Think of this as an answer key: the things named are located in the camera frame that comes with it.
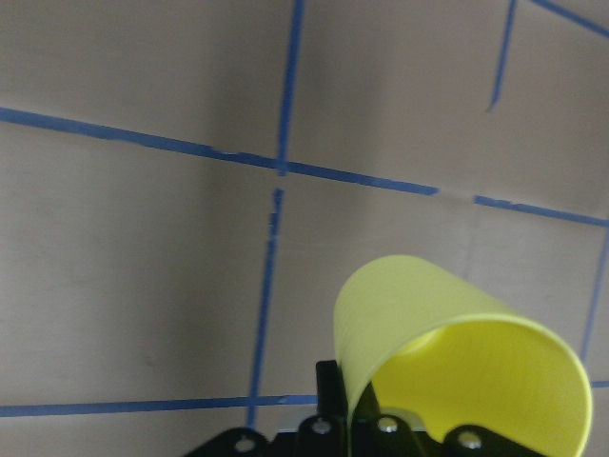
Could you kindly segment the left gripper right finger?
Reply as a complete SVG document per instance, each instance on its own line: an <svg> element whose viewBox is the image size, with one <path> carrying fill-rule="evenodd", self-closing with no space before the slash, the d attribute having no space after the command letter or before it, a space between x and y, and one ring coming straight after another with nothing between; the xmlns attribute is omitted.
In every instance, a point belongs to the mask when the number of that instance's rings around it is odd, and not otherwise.
<svg viewBox="0 0 609 457"><path fill-rule="evenodd" d="M419 415L398 407L382 407L369 383L351 418L352 456L425 456Z"/></svg>

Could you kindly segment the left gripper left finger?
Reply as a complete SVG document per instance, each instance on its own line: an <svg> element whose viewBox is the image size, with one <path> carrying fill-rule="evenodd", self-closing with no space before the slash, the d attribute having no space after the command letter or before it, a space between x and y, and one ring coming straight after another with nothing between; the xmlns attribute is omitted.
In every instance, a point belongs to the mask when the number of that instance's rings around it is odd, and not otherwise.
<svg viewBox="0 0 609 457"><path fill-rule="evenodd" d="M334 360L316 363L316 413L303 419L295 438L294 456L348 455L344 381Z"/></svg>

